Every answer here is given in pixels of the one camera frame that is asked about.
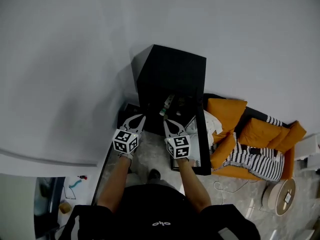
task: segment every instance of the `black and white striped fabric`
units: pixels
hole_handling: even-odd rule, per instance
[[[282,122],[268,116],[267,123],[282,126]],[[233,133],[235,140],[235,147],[230,155],[223,162],[222,167],[235,166],[248,169],[250,173],[258,178],[266,181],[279,181],[284,170],[285,157],[284,155],[270,148],[255,148],[247,145],[241,145],[238,142],[236,133]],[[212,152],[217,149],[218,145],[215,143],[211,147]],[[213,168],[211,165],[211,171],[214,172],[220,168]]]

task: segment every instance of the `marble floor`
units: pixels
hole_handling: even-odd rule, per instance
[[[118,160],[117,154],[115,151],[110,154],[98,187],[97,197]],[[170,169],[170,157],[163,137],[144,131],[134,155],[131,170],[139,175],[142,182],[146,182],[148,172],[152,168],[157,169],[161,173],[161,178],[177,190],[182,189],[179,172]],[[270,182],[246,183],[247,180],[244,179],[218,175],[199,175],[198,178],[207,189],[213,205],[234,204],[243,216],[256,225],[262,240],[270,240],[272,235],[272,240],[291,240],[295,239],[302,230],[312,229],[320,215],[320,199],[316,199],[320,176],[314,171],[300,171],[300,168],[301,164],[298,161],[295,162],[293,177],[297,191],[292,206],[283,216],[277,216],[262,207],[262,194],[267,185],[271,184]],[[235,193],[218,191],[214,188],[214,182],[220,182],[225,191],[238,191]]]

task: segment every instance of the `small box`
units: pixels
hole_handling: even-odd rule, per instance
[[[166,138],[166,149],[174,159],[187,158],[190,156],[190,137],[179,136]]]
[[[114,150],[130,154],[139,145],[139,134],[117,129],[113,135],[112,143]]]

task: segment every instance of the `shoe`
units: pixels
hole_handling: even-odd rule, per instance
[[[152,180],[152,179],[161,179],[161,174],[158,170],[156,169],[152,169],[150,172],[149,172],[149,176],[148,176],[148,181],[149,180]]]

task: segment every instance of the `person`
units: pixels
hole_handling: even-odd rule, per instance
[[[212,205],[188,159],[176,160],[184,196],[155,169],[150,171],[147,184],[126,187],[131,158],[119,157],[97,206],[87,206],[85,215],[80,216],[79,240],[122,236],[260,239],[256,226],[234,205]]]

